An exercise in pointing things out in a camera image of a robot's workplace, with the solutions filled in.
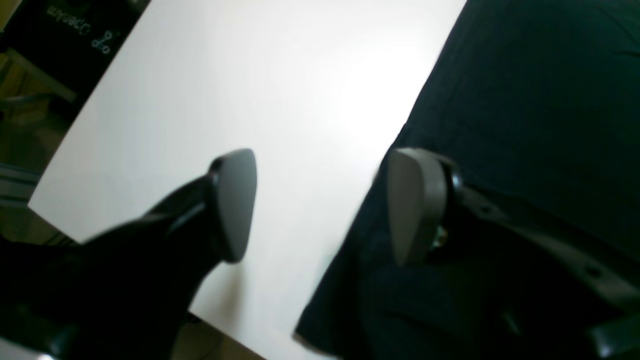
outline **black trousers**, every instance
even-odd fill
[[[638,1],[468,0],[391,149],[444,154],[470,186],[640,261],[638,99]],[[346,358],[466,358],[442,273],[393,262],[386,169],[296,332]]]

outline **white table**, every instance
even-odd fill
[[[463,5],[153,0],[29,206],[84,242],[253,149],[246,257],[191,311],[267,359],[321,358],[294,327]]]

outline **dark fabric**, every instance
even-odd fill
[[[640,3],[469,0],[394,147],[455,159],[640,261]],[[347,359],[466,358],[442,276],[391,256],[386,158],[296,332]]]

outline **white tabletop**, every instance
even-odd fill
[[[463,5],[153,0],[29,206],[84,242],[253,149],[246,257],[191,311],[267,359],[320,358],[295,325]]]

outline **black pants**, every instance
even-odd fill
[[[468,0],[391,148],[444,154],[467,184],[640,261],[639,9]],[[386,169],[296,330],[346,358],[465,358],[468,331],[441,272],[393,262]]]

